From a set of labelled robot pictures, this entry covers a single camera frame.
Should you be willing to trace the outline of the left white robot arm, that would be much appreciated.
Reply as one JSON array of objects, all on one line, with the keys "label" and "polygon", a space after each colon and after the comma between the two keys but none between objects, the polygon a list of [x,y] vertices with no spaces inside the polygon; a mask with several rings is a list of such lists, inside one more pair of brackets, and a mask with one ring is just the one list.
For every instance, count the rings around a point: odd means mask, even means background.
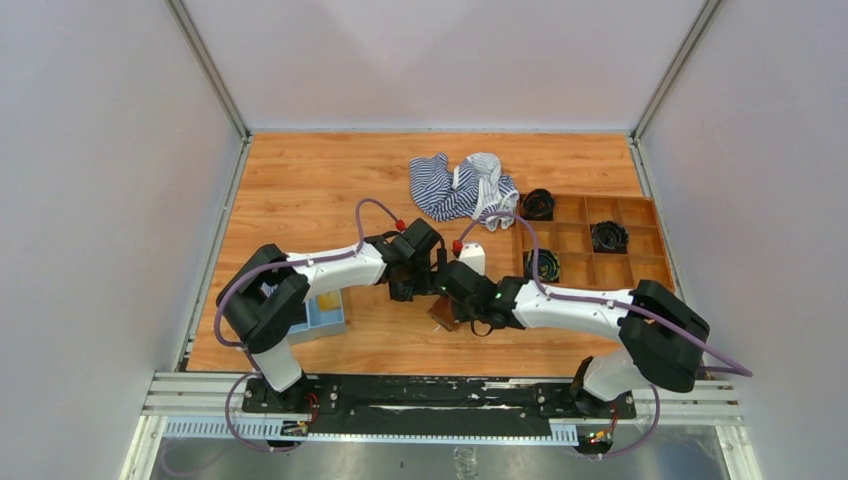
[{"label": "left white robot arm", "polygon": [[325,293],[381,284],[399,302],[436,295],[435,276],[446,263],[445,240],[422,219],[316,253],[285,253],[265,244],[218,294],[216,321],[236,333],[238,347],[269,387],[271,404],[293,413],[304,405],[307,389],[288,335],[306,303]]}]

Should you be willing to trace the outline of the brown leather card holder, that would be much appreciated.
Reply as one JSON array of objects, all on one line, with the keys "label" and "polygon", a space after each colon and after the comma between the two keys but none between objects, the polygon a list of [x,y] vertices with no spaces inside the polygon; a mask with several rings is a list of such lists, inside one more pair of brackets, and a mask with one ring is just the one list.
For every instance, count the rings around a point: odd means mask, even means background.
[{"label": "brown leather card holder", "polygon": [[427,313],[439,327],[448,332],[456,331],[460,326],[453,312],[452,301],[448,297],[439,297]]}]

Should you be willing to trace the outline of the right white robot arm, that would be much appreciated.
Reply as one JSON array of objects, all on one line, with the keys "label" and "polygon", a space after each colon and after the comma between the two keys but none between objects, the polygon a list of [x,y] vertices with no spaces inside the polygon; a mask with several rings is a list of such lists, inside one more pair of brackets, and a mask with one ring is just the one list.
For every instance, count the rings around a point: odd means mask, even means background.
[{"label": "right white robot arm", "polygon": [[573,377],[572,406],[589,418],[636,388],[690,392],[710,333],[700,315],[654,280],[611,291],[539,286],[514,276],[494,282],[452,261],[435,287],[466,318],[494,329],[563,329],[618,341],[618,350],[584,359]]}]

